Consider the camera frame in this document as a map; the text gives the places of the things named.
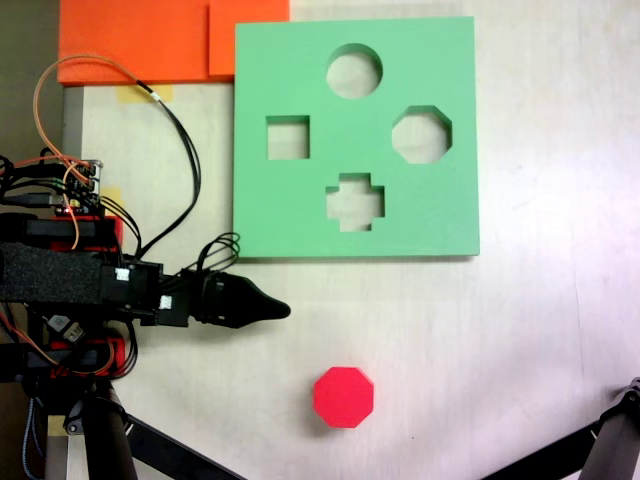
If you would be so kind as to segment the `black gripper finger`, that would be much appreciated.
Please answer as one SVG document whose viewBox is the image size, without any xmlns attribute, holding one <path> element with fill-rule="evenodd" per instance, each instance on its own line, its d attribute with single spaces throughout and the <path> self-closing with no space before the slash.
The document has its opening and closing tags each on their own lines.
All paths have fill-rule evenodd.
<svg viewBox="0 0 640 480">
<path fill-rule="evenodd" d="M 285 302 L 264 293 L 246 277 L 227 276 L 227 311 L 233 315 L 290 315 Z"/>
<path fill-rule="evenodd" d="M 223 326 L 230 329 L 241 329 L 257 322 L 281 320 L 288 316 L 288 309 L 277 311 L 232 311 L 223 315 Z"/>
</svg>

